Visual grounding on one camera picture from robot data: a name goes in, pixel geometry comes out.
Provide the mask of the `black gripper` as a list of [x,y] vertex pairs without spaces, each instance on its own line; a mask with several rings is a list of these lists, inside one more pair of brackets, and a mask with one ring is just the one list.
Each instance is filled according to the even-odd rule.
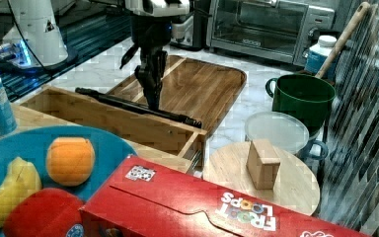
[[159,110],[167,58],[167,53],[162,47],[170,42],[171,31],[169,17],[131,16],[133,46],[122,57],[120,69],[132,59],[138,48],[142,48],[141,64],[135,68],[134,74],[152,111]]

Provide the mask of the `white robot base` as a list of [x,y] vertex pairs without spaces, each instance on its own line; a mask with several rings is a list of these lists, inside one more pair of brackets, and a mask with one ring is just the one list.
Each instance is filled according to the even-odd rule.
[[76,53],[64,42],[51,0],[8,0],[12,29],[0,44],[0,60],[20,70],[57,70]]

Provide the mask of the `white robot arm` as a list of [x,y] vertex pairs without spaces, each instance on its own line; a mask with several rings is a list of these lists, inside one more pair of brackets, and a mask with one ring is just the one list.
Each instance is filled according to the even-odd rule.
[[121,59],[125,66],[140,50],[134,70],[148,107],[157,111],[163,87],[168,53],[163,49],[172,38],[172,23],[190,12],[190,0],[90,0],[119,8],[130,17],[132,47]]

